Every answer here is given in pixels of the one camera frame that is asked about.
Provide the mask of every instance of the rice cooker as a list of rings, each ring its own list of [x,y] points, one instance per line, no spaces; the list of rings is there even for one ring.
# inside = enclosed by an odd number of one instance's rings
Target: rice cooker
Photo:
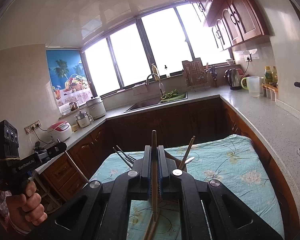
[[[67,121],[54,123],[47,129],[47,132],[54,142],[58,142],[57,139],[63,142],[72,135],[71,125]]]
[[[87,101],[87,108],[93,120],[106,115],[106,109],[103,105],[101,97],[91,97],[91,99]]]

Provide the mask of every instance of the speckled countertop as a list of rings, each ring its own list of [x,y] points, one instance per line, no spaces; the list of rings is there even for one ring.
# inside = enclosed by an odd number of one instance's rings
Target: speckled countertop
[[[265,145],[290,187],[300,219],[300,156],[298,155],[300,120],[278,107],[274,101],[262,97],[262,95],[259,98],[250,97],[246,90],[232,91],[229,86],[221,86],[198,92],[188,92],[188,98],[185,100],[150,106],[128,113],[124,113],[124,111],[132,105],[108,110],[106,116],[95,120],[88,127],[79,129],[67,139],[65,141],[68,146],[67,149],[70,149],[106,120],[216,97],[220,97],[225,101]],[[37,169],[37,172],[41,173],[57,158],[58,156]]]

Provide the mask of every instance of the electric kettle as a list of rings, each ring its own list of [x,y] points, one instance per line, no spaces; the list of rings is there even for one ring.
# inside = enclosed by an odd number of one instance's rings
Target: electric kettle
[[[241,89],[240,76],[235,68],[226,70],[224,77],[228,81],[231,90]]]

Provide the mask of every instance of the dish soap bottle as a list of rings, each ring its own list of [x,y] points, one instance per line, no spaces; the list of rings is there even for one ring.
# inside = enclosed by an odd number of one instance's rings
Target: dish soap bottle
[[[158,69],[157,69],[157,67],[154,63],[152,63],[152,71],[153,71],[154,74],[157,74],[158,76],[160,76],[159,71],[158,71]],[[157,80],[157,81],[159,80],[159,78],[157,76],[154,76],[154,79]]]
[[[272,82],[272,73],[270,70],[270,66],[265,66],[265,83],[269,84]]]
[[[277,74],[277,69],[275,66],[272,67],[272,82],[277,83],[278,82],[278,74]]]
[[[167,65],[164,65],[164,70],[166,71],[167,78],[170,77],[170,73],[169,73],[169,70],[167,68]]]

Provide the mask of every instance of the palm tree print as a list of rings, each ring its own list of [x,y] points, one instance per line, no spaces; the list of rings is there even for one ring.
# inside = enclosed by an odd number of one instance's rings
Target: palm tree print
[[[82,68],[80,67],[80,65],[75,65],[72,69],[74,70],[75,74],[77,74],[79,76],[83,75],[83,71],[82,71]]]
[[[67,62],[62,59],[57,59],[56,63],[58,64],[58,67],[56,67],[54,71],[58,78],[66,77],[67,80],[69,80],[67,77],[67,75],[69,74]]]

